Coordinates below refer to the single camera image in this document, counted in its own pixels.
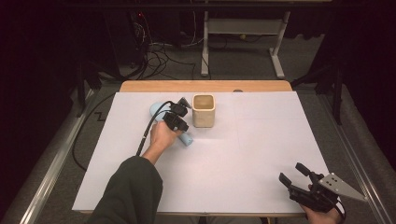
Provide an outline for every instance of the person's hand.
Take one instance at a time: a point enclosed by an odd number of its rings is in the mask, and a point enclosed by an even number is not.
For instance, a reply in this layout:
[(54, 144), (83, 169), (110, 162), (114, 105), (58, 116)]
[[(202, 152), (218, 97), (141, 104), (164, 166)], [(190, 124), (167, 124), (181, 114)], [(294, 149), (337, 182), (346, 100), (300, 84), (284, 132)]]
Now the person's hand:
[(335, 208), (328, 213), (321, 213), (315, 212), (302, 204), (300, 206), (304, 209), (310, 224), (337, 224), (341, 221), (341, 217)]
[(175, 139), (182, 134), (182, 131), (172, 131), (165, 121), (161, 120), (153, 124), (150, 131), (150, 146), (142, 157), (151, 161), (152, 164), (160, 158), (161, 154), (175, 142)]

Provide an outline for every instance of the light blue object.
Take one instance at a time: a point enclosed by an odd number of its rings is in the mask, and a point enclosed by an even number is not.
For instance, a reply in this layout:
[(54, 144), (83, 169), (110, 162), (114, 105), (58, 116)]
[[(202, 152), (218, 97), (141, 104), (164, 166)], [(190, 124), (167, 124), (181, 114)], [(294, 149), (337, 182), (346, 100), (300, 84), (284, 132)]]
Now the light blue object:
[[(153, 115), (155, 114), (155, 112), (157, 112), (158, 108), (160, 108), (160, 106), (161, 106), (162, 104), (163, 104), (163, 103), (155, 103), (154, 105), (152, 105), (152, 106), (149, 108), (149, 113), (151, 114), (151, 116), (153, 116)], [(170, 108), (169, 106), (165, 105), (165, 106), (161, 109), (160, 112), (165, 111), (165, 110), (170, 110), (170, 109), (171, 109), (171, 108)], [(157, 116), (157, 118), (155, 118), (155, 120), (157, 120), (157, 121), (163, 120), (163, 115), (165, 115), (165, 112), (160, 113), (160, 114)], [(192, 138), (191, 138), (188, 134), (186, 134), (186, 133), (181, 134), (181, 135), (178, 137), (178, 139), (180, 139), (180, 140), (184, 143), (184, 145), (186, 145), (186, 147), (189, 146), (189, 145), (191, 145), (191, 143), (192, 143), (192, 141), (193, 141)]]

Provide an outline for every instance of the dark background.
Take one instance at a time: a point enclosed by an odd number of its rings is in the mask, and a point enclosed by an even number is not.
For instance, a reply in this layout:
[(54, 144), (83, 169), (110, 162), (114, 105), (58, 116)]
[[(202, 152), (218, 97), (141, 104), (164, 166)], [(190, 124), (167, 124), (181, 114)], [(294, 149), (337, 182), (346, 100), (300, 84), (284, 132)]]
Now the dark background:
[[(385, 0), (368, 4), (362, 11), (347, 14), (330, 10), (291, 13), (285, 37), (303, 34), (308, 39), (326, 34), (311, 71), (334, 57), (343, 62), (344, 81), (357, 108), (396, 167), (395, 7)], [(279, 13), (283, 12), (220, 12), (212, 16), (267, 18)], [(146, 15), (157, 36), (176, 46), (180, 44), (180, 31), (193, 33), (190, 13)], [(202, 31), (203, 13), (196, 16), (197, 30)], [(76, 87), (77, 68), (90, 65), (83, 74), (92, 84), (97, 82), (98, 71), (118, 76), (119, 62), (139, 61), (140, 51), (134, 50), (134, 42), (123, 45), (128, 46), (129, 54), (115, 52), (117, 46), (111, 40), (126, 35), (134, 37), (120, 15), (67, 12), (55, 1), (0, 3), (0, 218), (69, 113), (73, 104), (69, 95)]]

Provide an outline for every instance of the gray carpet floor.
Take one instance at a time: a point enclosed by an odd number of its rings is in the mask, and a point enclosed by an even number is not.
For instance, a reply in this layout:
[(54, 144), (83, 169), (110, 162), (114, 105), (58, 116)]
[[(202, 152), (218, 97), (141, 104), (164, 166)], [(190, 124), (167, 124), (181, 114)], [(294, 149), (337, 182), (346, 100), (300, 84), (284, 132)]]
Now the gray carpet floor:
[[(306, 74), (322, 38), (303, 40), (301, 37), (285, 39), (282, 43), (279, 57), (283, 66), (286, 80)], [(275, 70), (268, 54), (268, 48), (275, 44), (273, 37), (265, 37), (254, 43), (241, 41), (228, 41), (227, 47), (222, 38), (214, 37), (210, 41), (212, 49), (209, 53), (210, 78), (211, 79), (252, 79), (269, 80), (276, 79)], [(176, 62), (168, 61), (161, 74), (149, 79), (209, 79), (201, 77), (201, 48), (175, 49), (165, 47), (166, 54), (158, 53), (162, 58), (171, 58)], [(156, 66), (159, 60), (154, 54), (149, 54), (150, 65)], [(129, 65), (121, 64), (123, 74), (131, 72)], [(146, 75), (152, 72), (148, 68)], [(316, 95), (313, 85), (301, 85), (296, 88), (302, 102), (304, 112), (308, 118), (314, 136), (318, 142), (323, 158), (331, 172), (336, 173), (349, 185), (362, 192), (364, 187), (359, 180), (359, 172), (356, 171), (346, 153), (346, 140), (340, 136), (339, 126), (334, 126), (332, 117), (326, 106), (331, 96)], [(112, 97), (101, 103), (107, 96), (120, 89), (120, 83), (104, 82), (103, 88), (95, 94), (94, 105), (100, 104), (94, 112), (101, 112), (102, 118), (111, 107)], [(342, 134), (346, 136), (347, 145), (353, 147), (358, 154), (359, 162), (364, 167), (364, 172), (369, 177), (371, 187), (378, 193), (381, 203), (389, 212), (389, 217), (396, 220), (396, 178), (394, 171), (389, 166), (386, 158), (381, 153), (370, 135), (359, 112), (350, 98), (347, 88), (343, 90), (343, 102), (341, 111), (343, 125)], [(64, 126), (57, 133), (42, 158), (37, 163), (30, 177), (26, 180), (18, 197), (10, 206), (2, 223), (19, 223), (26, 208), (32, 201), (35, 192), (41, 183), (50, 163), (56, 155), (57, 148), (64, 141), (64, 137), (70, 132), (69, 122), (76, 115), (74, 108), (70, 118), (64, 122)], [(75, 143), (76, 158), (87, 167), (96, 146), (104, 122), (98, 119), (98, 114), (92, 113), (78, 134)], [(88, 215), (83, 215), (71, 210), (84, 172), (76, 166), (72, 155), (68, 155), (58, 180), (42, 209), (36, 223), (84, 223)], [(375, 206), (371, 203), (361, 203), (342, 197), (347, 210), (346, 223), (381, 223), (374, 212)], [(279, 218), (278, 223), (307, 223), (303, 217)]]

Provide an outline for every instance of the dark green sleeve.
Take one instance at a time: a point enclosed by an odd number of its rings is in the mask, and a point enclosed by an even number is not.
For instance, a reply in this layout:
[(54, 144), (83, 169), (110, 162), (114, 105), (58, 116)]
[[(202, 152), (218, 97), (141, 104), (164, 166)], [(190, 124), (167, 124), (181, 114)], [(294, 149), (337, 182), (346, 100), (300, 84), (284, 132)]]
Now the dark green sleeve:
[(151, 224), (162, 193), (163, 181), (154, 165), (132, 157), (111, 176), (88, 223)]

